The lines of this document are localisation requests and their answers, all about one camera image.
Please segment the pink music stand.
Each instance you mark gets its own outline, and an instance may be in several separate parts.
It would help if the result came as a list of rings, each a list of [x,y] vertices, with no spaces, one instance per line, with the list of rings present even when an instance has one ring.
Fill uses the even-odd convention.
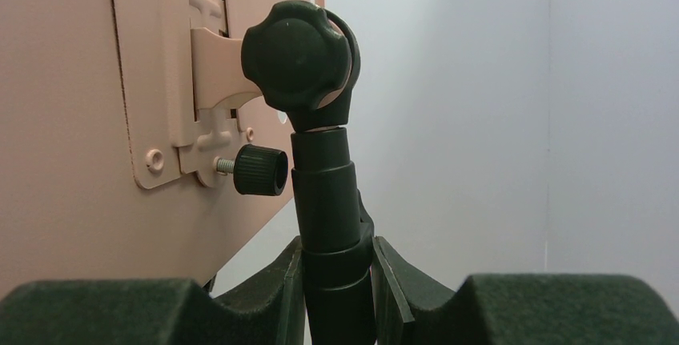
[[[375,343],[359,72],[325,0],[1,0],[1,301],[51,280],[216,297],[299,239],[304,334]]]

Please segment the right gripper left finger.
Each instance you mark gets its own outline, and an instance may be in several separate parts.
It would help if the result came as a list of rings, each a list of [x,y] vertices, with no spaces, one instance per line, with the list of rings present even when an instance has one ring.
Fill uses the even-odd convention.
[[[1,301],[4,344],[301,344],[301,247],[211,297],[191,279],[37,281]]]

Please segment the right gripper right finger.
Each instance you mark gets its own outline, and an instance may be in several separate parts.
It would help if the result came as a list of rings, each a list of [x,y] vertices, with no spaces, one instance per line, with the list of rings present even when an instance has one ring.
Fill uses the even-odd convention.
[[[628,275],[474,274],[452,290],[373,242],[381,344],[675,344],[678,320]]]

